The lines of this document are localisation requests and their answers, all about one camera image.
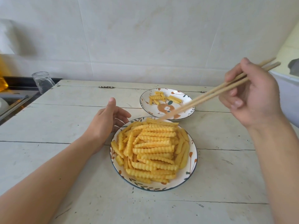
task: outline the glass cup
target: glass cup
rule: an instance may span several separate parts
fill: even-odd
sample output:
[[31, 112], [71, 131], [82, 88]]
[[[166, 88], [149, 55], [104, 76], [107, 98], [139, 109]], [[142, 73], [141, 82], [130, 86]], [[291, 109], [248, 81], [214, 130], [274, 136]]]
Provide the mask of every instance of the glass cup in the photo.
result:
[[41, 94], [44, 94], [48, 90], [50, 90], [55, 83], [50, 78], [50, 74], [45, 71], [35, 72], [32, 74], [32, 77], [38, 87], [38, 90]]

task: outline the wooden chopsticks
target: wooden chopsticks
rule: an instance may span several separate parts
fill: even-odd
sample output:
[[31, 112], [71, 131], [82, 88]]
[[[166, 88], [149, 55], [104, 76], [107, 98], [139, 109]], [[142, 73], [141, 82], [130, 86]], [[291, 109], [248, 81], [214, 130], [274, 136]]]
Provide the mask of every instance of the wooden chopsticks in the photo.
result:
[[[263, 67], [264, 65], [272, 62], [273, 60], [275, 60], [275, 58], [271, 58], [269, 60], [264, 60], [259, 64], [259, 66]], [[271, 69], [279, 66], [280, 64], [281, 64], [280, 62], [275, 62], [274, 64], [271, 64], [271, 65], [265, 67], [264, 70], [265, 71], [270, 71]], [[205, 94], [193, 99], [192, 101], [188, 102], [187, 104], [179, 107], [178, 109], [175, 109], [170, 113], [167, 113], [165, 116], [161, 117], [159, 120], [170, 119], [174, 115], [176, 115], [178, 113], [181, 113], [181, 112], [183, 112], [183, 111], [185, 111], [189, 108], [192, 108], [192, 107], [194, 107], [198, 104], [201, 104], [201, 103], [203, 103], [207, 100], [210, 100], [211, 98], [216, 97], [216, 96], [218, 96], [219, 94], [221, 94], [223, 92], [229, 91], [229, 90], [231, 90], [231, 89], [247, 82], [248, 80], [249, 79], [246, 76], [246, 74], [244, 72], [242, 72], [236, 78], [234, 78], [233, 81], [222, 83], [221, 85], [215, 87], [214, 89], [208, 91], [207, 93], [205, 93]]]

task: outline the metal hinge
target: metal hinge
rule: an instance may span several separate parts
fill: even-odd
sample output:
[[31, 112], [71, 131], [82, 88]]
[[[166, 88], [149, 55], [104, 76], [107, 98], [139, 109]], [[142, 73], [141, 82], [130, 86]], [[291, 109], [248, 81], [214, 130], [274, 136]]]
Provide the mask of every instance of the metal hinge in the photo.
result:
[[99, 88], [105, 88], [105, 89], [113, 89], [113, 86], [99, 86]]

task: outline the white ceramic plate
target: white ceramic plate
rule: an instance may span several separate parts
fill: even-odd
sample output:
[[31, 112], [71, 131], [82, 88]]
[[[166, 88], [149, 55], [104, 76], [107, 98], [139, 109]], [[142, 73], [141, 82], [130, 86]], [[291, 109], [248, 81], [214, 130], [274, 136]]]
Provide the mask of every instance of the white ceramic plate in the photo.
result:
[[[131, 120], [129, 123], [125, 124], [124, 126], [122, 126], [114, 135], [114, 137], [112, 138], [113, 140], [117, 139], [117, 135], [119, 134], [119, 132], [121, 130], [123, 130], [125, 127], [127, 127], [130, 123], [133, 123], [135, 121], [145, 121], [147, 117], [141, 117], [138, 119], [134, 119]], [[194, 144], [193, 139], [190, 137], [190, 135], [188, 134], [189, 137], [189, 141], [190, 141], [190, 151], [189, 151], [189, 159], [187, 162], [187, 165], [184, 169], [181, 169], [177, 172], [177, 177], [173, 180], [170, 180], [169, 183], [160, 183], [160, 182], [153, 182], [151, 184], [146, 184], [143, 182], [139, 182], [137, 180], [135, 180], [135, 178], [133, 176], [130, 176], [127, 174], [127, 172], [125, 171], [124, 166], [119, 166], [118, 163], [115, 161], [115, 157], [116, 157], [116, 153], [115, 151], [113, 151], [112, 147], [110, 146], [110, 158], [112, 161], [112, 165], [114, 166], [114, 169], [116, 170], [116, 172], [118, 173], [118, 175], [120, 177], [122, 177], [127, 183], [131, 184], [132, 186], [136, 187], [136, 188], [140, 188], [143, 190], [147, 190], [147, 191], [166, 191], [166, 190], [170, 190], [173, 188], [176, 188], [178, 186], [180, 186], [181, 184], [183, 184], [184, 182], [186, 182], [190, 176], [192, 175], [192, 173], [194, 172], [195, 168], [196, 168], [196, 164], [197, 164], [197, 150], [196, 150], [196, 146]]]
[[[181, 102], [180, 104], [177, 104], [172, 101], [166, 100], [165, 102], [159, 101], [160, 105], [156, 105], [154, 103], [152, 105], [150, 105], [149, 96], [155, 95], [155, 91], [164, 92], [164, 95], [166, 97], [172, 95], [174, 97], [180, 98], [183, 102]], [[182, 106], [183, 104], [188, 103], [189, 101], [192, 101], [192, 99], [187, 94], [184, 94], [183, 92], [178, 91], [178, 90], [173, 90], [173, 89], [168, 89], [168, 88], [157, 88], [157, 89], [147, 90], [140, 97], [141, 107], [147, 113], [151, 114], [152, 116], [159, 117], [159, 118], [164, 116], [166, 113], [169, 113], [172, 110]], [[171, 120], [180, 120], [180, 119], [187, 118], [187, 117], [191, 116], [194, 113], [194, 111], [195, 111], [195, 107], [192, 107], [192, 108], [184, 111], [183, 113], [175, 115], [173, 117], [173, 119], [171, 119]]]

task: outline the yellow cooking oil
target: yellow cooking oil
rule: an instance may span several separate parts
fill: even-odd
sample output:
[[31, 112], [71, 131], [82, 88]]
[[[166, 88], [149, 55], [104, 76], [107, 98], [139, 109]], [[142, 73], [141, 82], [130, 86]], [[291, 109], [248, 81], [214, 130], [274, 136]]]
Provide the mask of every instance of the yellow cooking oil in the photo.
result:
[[4, 75], [10, 75], [10, 71], [0, 55], [0, 91], [5, 90], [8, 87], [7, 82], [3, 78]]

